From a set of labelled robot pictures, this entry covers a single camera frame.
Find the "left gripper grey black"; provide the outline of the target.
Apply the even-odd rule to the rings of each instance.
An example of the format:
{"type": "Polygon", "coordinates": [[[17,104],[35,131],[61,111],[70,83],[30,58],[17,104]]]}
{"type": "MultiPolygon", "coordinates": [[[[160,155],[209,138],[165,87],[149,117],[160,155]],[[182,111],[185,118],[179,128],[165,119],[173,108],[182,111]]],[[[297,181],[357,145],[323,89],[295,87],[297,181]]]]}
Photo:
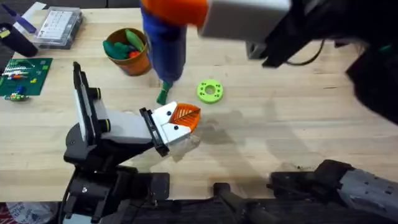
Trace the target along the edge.
{"type": "Polygon", "coordinates": [[[164,157],[168,145],[189,137],[200,120],[199,107],[176,101],[154,112],[141,108],[140,114],[109,110],[100,93],[95,88],[74,91],[78,122],[67,134],[63,160],[83,170],[114,170],[152,148],[164,157]]]}

